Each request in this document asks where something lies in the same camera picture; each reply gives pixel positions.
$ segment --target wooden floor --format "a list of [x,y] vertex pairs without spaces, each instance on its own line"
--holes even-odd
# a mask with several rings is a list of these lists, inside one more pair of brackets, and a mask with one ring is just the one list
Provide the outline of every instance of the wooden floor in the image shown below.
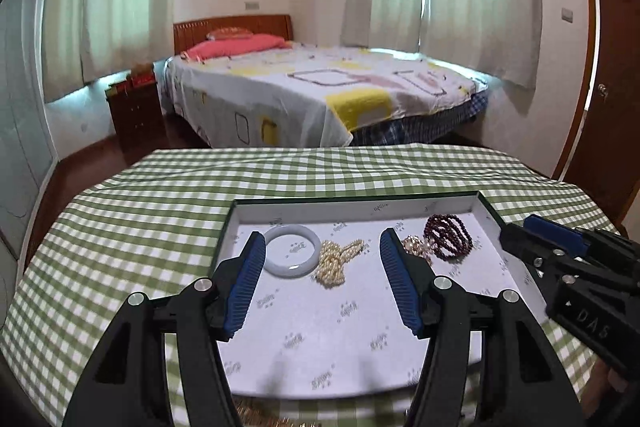
[[64,158],[56,167],[33,223],[24,267],[49,232],[60,213],[83,190],[124,171],[155,149],[200,149],[208,147],[179,116],[165,117],[166,135],[123,152],[116,136],[110,136]]

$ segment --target white bangle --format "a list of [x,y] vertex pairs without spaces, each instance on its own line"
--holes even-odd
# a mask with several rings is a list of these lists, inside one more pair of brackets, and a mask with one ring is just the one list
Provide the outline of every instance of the white bangle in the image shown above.
[[264,241],[268,245],[276,237],[281,235],[299,235],[311,241],[314,246],[314,253],[306,259],[304,263],[295,263],[291,265],[276,264],[269,257],[264,260],[264,269],[271,275],[276,277],[302,277],[313,271],[320,262],[320,239],[313,230],[303,227],[302,225],[280,225],[273,227],[264,234]]

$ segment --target screw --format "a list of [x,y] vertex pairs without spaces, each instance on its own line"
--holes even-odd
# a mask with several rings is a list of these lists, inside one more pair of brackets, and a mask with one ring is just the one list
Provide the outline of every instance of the screw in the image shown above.
[[520,296],[513,290],[505,290],[502,293],[502,298],[507,302],[518,302],[520,300]]
[[209,288],[213,286],[211,279],[198,279],[193,285],[199,292],[206,292]]
[[451,288],[451,279],[447,279],[446,277],[436,277],[433,280],[433,284],[436,288],[440,288],[441,290],[448,290]]
[[142,293],[132,293],[131,295],[129,295],[129,298],[127,299],[127,302],[131,306],[139,306],[144,301],[145,301],[145,296]]

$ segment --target plaid bed skirt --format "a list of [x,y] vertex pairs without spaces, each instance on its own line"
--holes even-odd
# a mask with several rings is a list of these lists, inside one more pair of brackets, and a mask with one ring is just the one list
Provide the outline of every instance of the plaid bed skirt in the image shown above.
[[352,146],[404,145],[408,143],[432,143],[445,136],[460,124],[483,111],[489,102],[485,89],[476,93],[468,102],[429,116],[408,116],[363,127],[353,132]]

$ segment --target door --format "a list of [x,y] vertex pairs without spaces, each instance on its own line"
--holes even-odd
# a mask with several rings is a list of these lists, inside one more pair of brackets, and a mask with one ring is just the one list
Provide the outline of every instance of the door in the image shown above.
[[639,117],[640,0],[600,0],[593,96],[564,181],[616,224],[640,180]]

